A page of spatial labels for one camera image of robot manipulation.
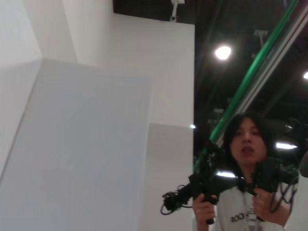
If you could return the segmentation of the person's left hand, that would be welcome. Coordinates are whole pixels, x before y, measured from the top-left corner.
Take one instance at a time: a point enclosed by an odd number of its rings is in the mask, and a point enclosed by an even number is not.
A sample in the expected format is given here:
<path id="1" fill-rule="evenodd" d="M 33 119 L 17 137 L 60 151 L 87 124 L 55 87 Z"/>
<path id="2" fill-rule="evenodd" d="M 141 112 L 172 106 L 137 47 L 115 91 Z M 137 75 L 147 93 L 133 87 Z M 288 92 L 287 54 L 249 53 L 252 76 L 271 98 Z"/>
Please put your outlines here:
<path id="1" fill-rule="evenodd" d="M 257 217 L 265 221 L 273 221 L 273 214 L 270 212 L 270 203 L 273 193 L 260 188 L 254 188 L 254 213 Z"/>

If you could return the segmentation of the person's right hand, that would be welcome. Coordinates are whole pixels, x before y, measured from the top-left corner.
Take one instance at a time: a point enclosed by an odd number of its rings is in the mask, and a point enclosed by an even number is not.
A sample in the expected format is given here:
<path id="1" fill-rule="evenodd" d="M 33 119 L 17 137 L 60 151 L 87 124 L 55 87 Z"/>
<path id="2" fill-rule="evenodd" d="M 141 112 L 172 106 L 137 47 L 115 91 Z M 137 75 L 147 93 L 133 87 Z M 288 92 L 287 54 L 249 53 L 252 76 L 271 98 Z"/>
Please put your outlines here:
<path id="1" fill-rule="evenodd" d="M 192 205 L 197 226 L 200 226 L 201 228 L 207 228 L 207 221 L 216 217 L 214 205 L 209 201 L 205 201 L 205 195 L 203 193 L 194 199 Z"/>

